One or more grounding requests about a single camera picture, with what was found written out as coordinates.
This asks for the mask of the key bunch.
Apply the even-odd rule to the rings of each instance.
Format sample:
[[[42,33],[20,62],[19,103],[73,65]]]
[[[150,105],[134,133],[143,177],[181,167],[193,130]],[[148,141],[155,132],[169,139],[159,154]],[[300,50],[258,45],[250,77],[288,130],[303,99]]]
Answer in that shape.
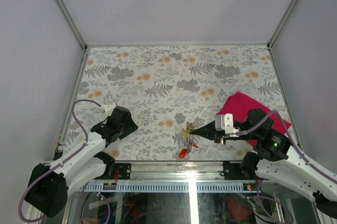
[[[191,135],[191,131],[195,129],[195,126],[187,122],[185,128],[182,129],[182,137],[184,139],[183,148],[179,154],[179,158],[185,158],[193,148],[198,148],[197,144],[194,142],[194,138]]]

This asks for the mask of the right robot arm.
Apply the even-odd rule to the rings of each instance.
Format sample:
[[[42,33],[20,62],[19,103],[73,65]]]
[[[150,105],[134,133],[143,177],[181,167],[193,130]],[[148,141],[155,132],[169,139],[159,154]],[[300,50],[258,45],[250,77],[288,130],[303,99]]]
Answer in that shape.
[[[289,131],[281,133],[273,129],[272,115],[279,113],[252,109],[245,121],[239,122],[230,113],[220,114],[189,134],[218,144],[226,140],[256,140],[253,152],[247,153],[240,164],[244,178],[276,182],[307,198],[325,215],[336,218],[336,174],[305,154]]]

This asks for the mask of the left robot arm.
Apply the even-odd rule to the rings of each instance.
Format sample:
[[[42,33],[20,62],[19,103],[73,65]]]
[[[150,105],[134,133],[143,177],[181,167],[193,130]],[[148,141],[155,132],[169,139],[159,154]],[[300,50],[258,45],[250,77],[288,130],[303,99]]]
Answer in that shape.
[[[105,149],[138,129],[127,108],[116,106],[111,115],[94,125],[86,139],[61,158],[38,164],[32,171],[23,201],[46,217],[56,216],[68,198],[94,179],[117,179],[115,159]]]

